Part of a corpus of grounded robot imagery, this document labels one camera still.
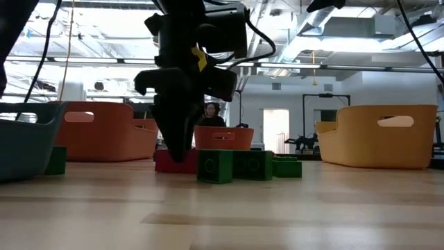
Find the green toy block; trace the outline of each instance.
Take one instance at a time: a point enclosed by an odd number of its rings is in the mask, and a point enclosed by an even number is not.
[[[278,178],[302,178],[302,162],[273,159],[273,175]]]
[[[48,167],[44,172],[44,175],[62,175],[65,174],[67,167],[67,148],[66,147],[53,147],[51,152],[51,158],[49,160]]]
[[[273,178],[273,152],[234,151],[233,178],[269,181]]]
[[[233,151],[200,150],[198,152],[197,180],[225,184],[233,179]]]

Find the teal basket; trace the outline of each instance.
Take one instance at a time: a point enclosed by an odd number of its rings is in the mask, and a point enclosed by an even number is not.
[[[44,174],[67,103],[0,103],[0,113],[35,113],[36,123],[0,119],[0,182]]]

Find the wooden surface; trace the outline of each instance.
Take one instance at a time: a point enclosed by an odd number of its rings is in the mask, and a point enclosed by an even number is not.
[[[305,162],[303,179],[196,183],[151,162],[0,185],[1,250],[444,249],[444,172]]]

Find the red block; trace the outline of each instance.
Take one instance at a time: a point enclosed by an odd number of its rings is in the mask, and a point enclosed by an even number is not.
[[[159,173],[196,174],[198,164],[197,150],[188,150],[182,163],[176,163],[167,149],[155,152],[155,171]]]

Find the basket handle hole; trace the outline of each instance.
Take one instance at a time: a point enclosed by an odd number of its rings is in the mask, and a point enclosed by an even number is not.
[[[383,116],[377,121],[378,125],[387,128],[408,128],[413,126],[415,120],[408,115]]]
[[[66,112],[65,121],[67,122],[93,122],[94,114],[92,112]]]

